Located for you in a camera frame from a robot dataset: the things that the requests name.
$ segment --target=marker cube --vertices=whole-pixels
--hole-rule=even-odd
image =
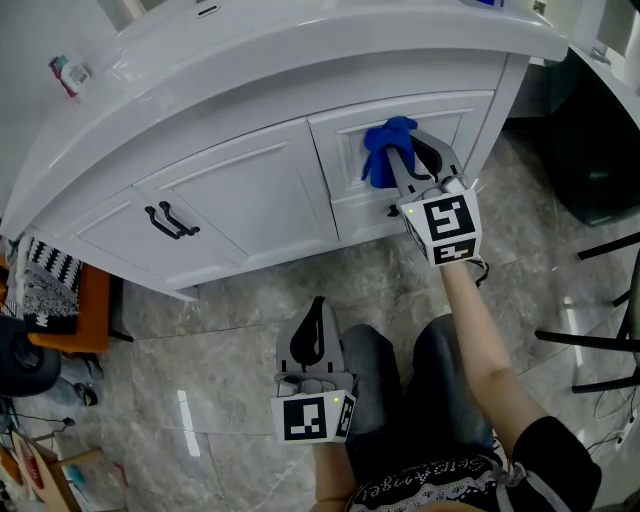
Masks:
[[[401,205],[411,233],[432,267],[468,260],[480,252],[482,228],[473,190]]]
[[[280,444],[344,443],[356,399],[344,390],[271,399]]]

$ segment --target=marble floor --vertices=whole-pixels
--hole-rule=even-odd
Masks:
[[[523,133],[500,136],[476,190],[482,253],[491,264],[481,292],[519,378],[585,444],[604,438],[625,421],[628,391],[607,392],[597,403],[598,394],[573,395],[570,386],[630,375],[633,358],[576,352],[536,341],[533,331],[615,335],[622,310],[610,301],[628,288],[637,247],[584,262],[575,254],[639,231],[640,218],[595,229],[580,224],[555,198]],[[77,421],[56,436],[62,455],[104,450],[104,460],[84,467],[88,510],[125,503],[131,512],[308,510],[310,450],[278,446],[270,417],[275,339],[284,323],[324,295],[343,329],[366,322],[392,341],[406,383],[418,333],[449,311],[439,273],[408,235],[212,282],[200,294],[185,304],[125,282],[115,320],[136,341],[112,342],[97,387],[101,403],[73,409],[43,396],[17,401],[23,414]],[[34,436],[57,428],[26,419],[23,426]],[[615,481],[620,458],[634,457],[639,445],[594,449],[606,478]],[[124,468],[126,486],[111,462]],[[619,494],[619,486],[603,485],[598,502],[620,501]]]

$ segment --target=cabinet drawer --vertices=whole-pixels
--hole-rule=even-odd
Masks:
[[[340,241],[366,242],[405,231],[401,217],[388,217],[399,197],[397,189],[387,189],[331,201]]]
[[[493,98],[493,91],[421,94],[361,103],[308,118],[332,199],[378,194],[361,179],[368,156],[369,128],[394,116],[418,122],[418,128],[453,147],[465,166]]]

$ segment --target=person's arm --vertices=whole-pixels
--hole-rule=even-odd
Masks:
[[[316,461],[316,505],[313,512],[343,512],[358,490],[347,448],[342,443],[313,445]]]
[[[441,267],[467,383],[509,458],[526,428],[549,414],[520,385],[466,263]]]

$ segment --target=black drawer handle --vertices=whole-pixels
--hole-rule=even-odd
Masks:
[[[398,215],[400,215],[398,207],[395,204],[389,206],[389,213],[387,213],[387,217],[397,217]]]
[[[176,234],[173,231],[171,231],[170,229],[165,228],[162,224],[160,224],[156,220],[156,209],[153,206],[147,206],[144,209],[144,211],[149,214],[149,219],[151,220],[151,224],[153,224],[156,228],[158,228],[160,231],[162,231],[168,237],[173,238],[174,240],[178,240],[182,235],[184,235],[184,233],[182,231],[178,231],[178,233]]]
[[[185,226],[178,219],[174,219],[171,216],[171,205],[169,203],[167,203],[166,201],[161,201],[160,202],[160,208],[162,208],[162,211],[164,212],[164,216],[166,217],[166,219],[169,222],[171,222],[171,224],[173,224],[175,227],[177,227],[180,230],[179,232],[181,232],[181,233],[183,233],[185,235],[193,236],[198,231],[200,231],[200,228],[198,226],[194,226],[191,229],[189,229],[187,226]]]

